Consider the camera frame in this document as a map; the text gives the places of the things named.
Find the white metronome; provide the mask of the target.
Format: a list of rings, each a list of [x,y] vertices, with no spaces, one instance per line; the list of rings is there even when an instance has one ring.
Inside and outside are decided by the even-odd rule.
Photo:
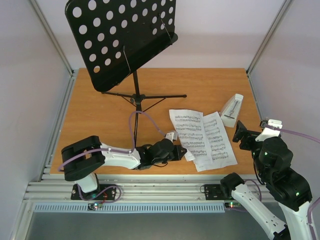
[[[225,127],[233,128],[236,125],[243,99],[243,95],[236,93],[221,109],[219,115]]]

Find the white sheet music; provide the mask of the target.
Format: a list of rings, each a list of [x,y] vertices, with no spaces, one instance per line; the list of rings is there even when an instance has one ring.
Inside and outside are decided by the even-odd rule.
[[[204,129],[203,113],[188,109],[170,109],[169,117],[177,132],[180,144],[187,149],[187,161],[199,165],[212,161],[209,140]]]
[[[219,113],[214,112],[204,116],[203,124],[210,146],[210,158],[196,160],[194,163],[196,170],[203,172],[237,165],[238,162]]]

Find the black music stand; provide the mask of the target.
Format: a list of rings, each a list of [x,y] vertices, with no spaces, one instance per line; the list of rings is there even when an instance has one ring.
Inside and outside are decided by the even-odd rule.
[[[178,40],[174,0],[69,0],[64,14],[94,89],[111,95],[132,76],[135,92],[123,94],[136,109],[148,98],[140,93],[138,69]]]

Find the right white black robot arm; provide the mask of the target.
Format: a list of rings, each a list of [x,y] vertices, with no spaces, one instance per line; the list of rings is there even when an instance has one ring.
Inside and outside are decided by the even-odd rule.
[[[282,122],[270,119],[260,123],[262,132],[248,130],[237,121],[232,141],[251,152],[256,177],[278,202],[286,221],[276,217],[235,172],[220,181],[225,198],[240,203],[261,226],[270,240],[317,240],[313,222],[312,192],[308,181],[291,168],[293,152],[281,138]]]

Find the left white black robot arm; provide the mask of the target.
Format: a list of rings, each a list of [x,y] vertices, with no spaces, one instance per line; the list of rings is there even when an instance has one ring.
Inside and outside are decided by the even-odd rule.
[[[98,177],[94,174],[98,168],[147,170],[180,161],[187,152],[182,145],[174,144],[174,139],[169,136],[155,144],[126,149],[106,145],[98,136],[92,135],[61,150],[62,164],[58,171],[64,173],[67,182],[76,183],[82,194],[96,199],[101,193]]]

